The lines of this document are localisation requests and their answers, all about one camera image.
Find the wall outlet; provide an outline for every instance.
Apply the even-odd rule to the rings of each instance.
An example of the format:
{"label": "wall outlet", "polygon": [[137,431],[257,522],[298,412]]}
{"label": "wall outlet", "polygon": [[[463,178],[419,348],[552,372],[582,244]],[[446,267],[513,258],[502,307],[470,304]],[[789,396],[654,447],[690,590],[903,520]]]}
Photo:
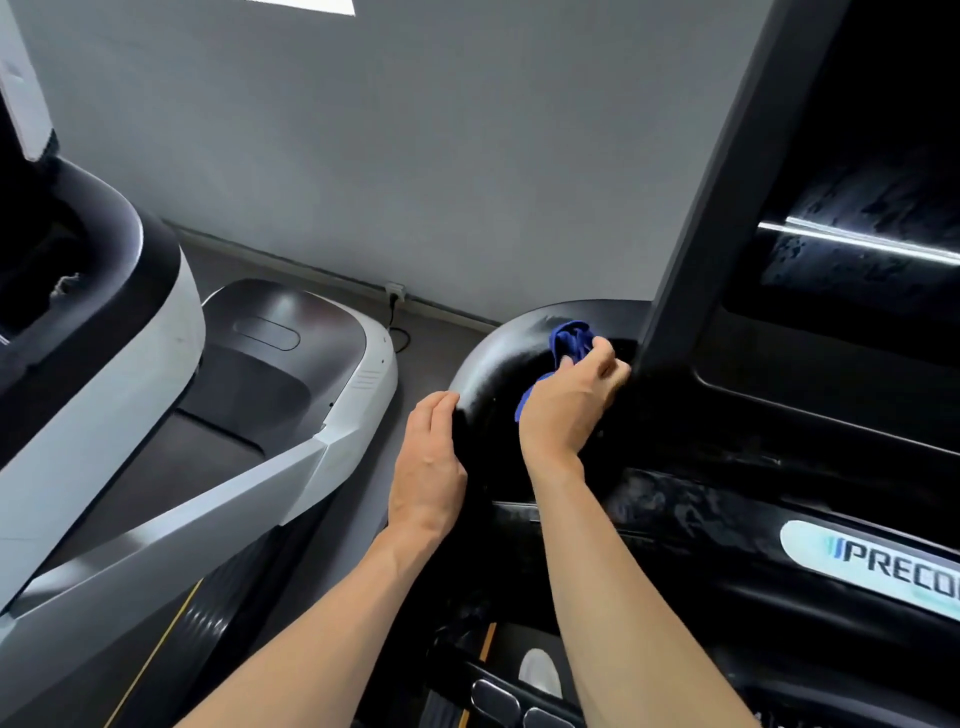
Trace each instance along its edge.
{"label": "wall outlet", "polygon": [[387,289],[387,298],[396,296],[398,302],[403,303],[407,300],[407,287],[403,283],[387,283],[384,286]]}

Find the shoe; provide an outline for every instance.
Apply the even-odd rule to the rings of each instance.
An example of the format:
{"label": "shoe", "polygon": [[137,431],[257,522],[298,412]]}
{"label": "shoe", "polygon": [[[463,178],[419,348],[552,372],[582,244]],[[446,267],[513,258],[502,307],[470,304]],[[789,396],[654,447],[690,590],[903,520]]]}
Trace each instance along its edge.
{"label": "shoe", "polygon": [[538,647],[534,647],[523,656],[519,678],[537,690],[548,692],[554,697],[564,697],[557,666],[553,664],[550,655]]}

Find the microfiber towel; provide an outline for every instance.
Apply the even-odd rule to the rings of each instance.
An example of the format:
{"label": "microfiber towel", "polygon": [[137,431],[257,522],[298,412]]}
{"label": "microfiber towel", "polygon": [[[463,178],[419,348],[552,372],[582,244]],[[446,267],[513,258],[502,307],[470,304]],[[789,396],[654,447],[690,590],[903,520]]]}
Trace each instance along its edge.
{"label": "microfiber towel", "polygon": [[[594,333],[590,330],[590,325],[584,321],[567,321],[565,324],[560,324],[550,331],[550,351],[553,352],[553,372],[556,372],[557,369],[560,368],[560,360],[565,356],[569,356],[573,359],[573,363],[576,364],[589,354],[593,349],[593,336]],[[552,376],[553,372],[547,372],[541,376],[540,379],[537,379],[537,381]],[[516,406],[514,422],[520,421],[520,413],[523,411],[523,405],[530,399],[530,393],[533,391],[534,387],[531,385],[530,389],[523,393],[523,397],[520,398],[520,404]]]}

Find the gray wall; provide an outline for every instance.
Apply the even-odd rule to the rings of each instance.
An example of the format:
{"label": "gray wall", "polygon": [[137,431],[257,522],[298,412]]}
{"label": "gray wall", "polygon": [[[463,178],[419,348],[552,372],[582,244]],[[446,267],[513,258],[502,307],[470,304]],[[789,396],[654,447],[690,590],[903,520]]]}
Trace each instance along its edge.
{"label": "gray wall", "polygon": [[652,297],[770,0],[12,0],[64,152],[493,319]]}

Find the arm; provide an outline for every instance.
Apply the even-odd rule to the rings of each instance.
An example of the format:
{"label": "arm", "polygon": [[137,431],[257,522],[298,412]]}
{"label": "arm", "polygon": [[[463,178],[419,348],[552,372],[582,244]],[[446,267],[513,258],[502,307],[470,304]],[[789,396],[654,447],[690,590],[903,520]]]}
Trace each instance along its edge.
{"label": "arm", "polygon": [[467,473],[450,430],[458,396],[437,392],[407,421],[389,525],[343,581],[190,713],[180,728],[346,728],[414,579],[453,527]]}
{"label": "arm", "polygon": [[550,586],[590,728],[755,728],[584,481],[577,453],[630,368],[606,339],[534,387],[520,418]]}

